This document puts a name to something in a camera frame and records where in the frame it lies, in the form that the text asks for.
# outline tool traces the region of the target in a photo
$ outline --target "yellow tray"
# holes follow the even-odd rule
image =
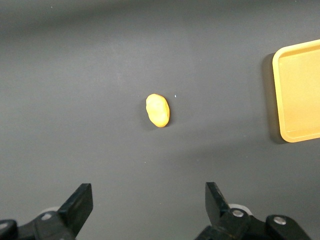
[[[281,136],[320,138],[320,40],[281,48],[272,65]]]

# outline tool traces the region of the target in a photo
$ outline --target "gray surface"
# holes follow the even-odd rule
[[[270,62],[320,38],[319,2],[102,2],[2,1],[1,218],[24,224],[90,182],[79,240],[192,240],[215,181],[320,239],[320,139],[274,136]],[[168,127],[149,121],[151,93]]]

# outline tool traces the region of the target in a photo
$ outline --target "small yellow lump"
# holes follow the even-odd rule
[[[145,103],[150,121],[159,128],[166,126],[170,118],[167,100],[163,96],[153,93],[146,98]]]

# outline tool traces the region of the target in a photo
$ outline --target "silver bolt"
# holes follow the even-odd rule
[[[277,224],[280,224],[280,225],[286,225],[287,222],[284,218],[280,217],[280,216],[275,216],[273,221],[275,221]]]
[[[43,216],[41,217],[41,220],[42,220],[42,221],[45,221],[45,220],[50,219],[51,217],[52,217],[52,215],[51,215],[50,213],[46,213],[45,215],[43,215]]]
[[[245,214],[240,210],[233,210],[232,211],[233,216],[237,218],[242,218]]]
[[[8,223],[7,222],[0,224],[0,230],[5,229],[6,227],[8,227]]]

